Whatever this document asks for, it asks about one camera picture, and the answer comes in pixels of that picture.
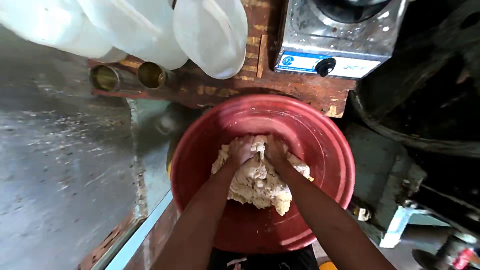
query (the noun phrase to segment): dough crumb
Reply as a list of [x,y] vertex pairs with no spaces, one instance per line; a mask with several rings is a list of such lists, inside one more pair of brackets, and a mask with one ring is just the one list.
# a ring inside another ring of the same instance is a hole
[[[278,214],[283,216],[290,209],[292,194],[288,186],[280,180],[274,167],[265,159],[265,143],[267,137],[264,135],[258,135],[253,140],[252,151],[257,153],[235,172],[228,191],[228,199],[242,204],[251,203],[258,209],[274,206]],[[229,145],[222,145],[218,151],[218,158],[212,165],[212,174],[215,174],[227,160],[228,149]],[[283,149],[290,164],[305,178],[313,181],[310,167],[288,152],[286,145]]]

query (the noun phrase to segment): blue sticker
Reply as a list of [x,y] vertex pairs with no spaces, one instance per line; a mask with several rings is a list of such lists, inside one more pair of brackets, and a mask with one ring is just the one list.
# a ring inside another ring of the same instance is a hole
[[290,66],[293,62],[293,57],[287,56],[283,59],[282,63],[286,66]]

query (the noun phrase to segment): plastic bottle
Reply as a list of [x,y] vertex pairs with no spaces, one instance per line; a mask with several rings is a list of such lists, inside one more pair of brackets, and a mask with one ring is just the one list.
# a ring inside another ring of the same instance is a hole
[[0,23],[29,41],[99,61],[127,56],[101,36],[76,0],[2,1]]
[[209,76],[227,79],[243,66],[248,24],[240,0],[177,0],[173,30],[183,51]]
[[173,10],[167,0],[78,2],[115,47],[165,69],[177,69],[188,60],[173,35]]

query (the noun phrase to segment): yellow object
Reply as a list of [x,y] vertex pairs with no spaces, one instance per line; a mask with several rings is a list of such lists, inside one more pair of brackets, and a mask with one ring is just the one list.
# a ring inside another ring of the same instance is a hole
[[318,267],[320,270],[337,270],[333,262],[328,261]]

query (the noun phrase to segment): concrete floor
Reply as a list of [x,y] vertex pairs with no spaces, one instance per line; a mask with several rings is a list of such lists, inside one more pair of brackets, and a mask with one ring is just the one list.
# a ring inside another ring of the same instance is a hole
[[74,269],[135,207],[130,109],[0,28],[0,269]]

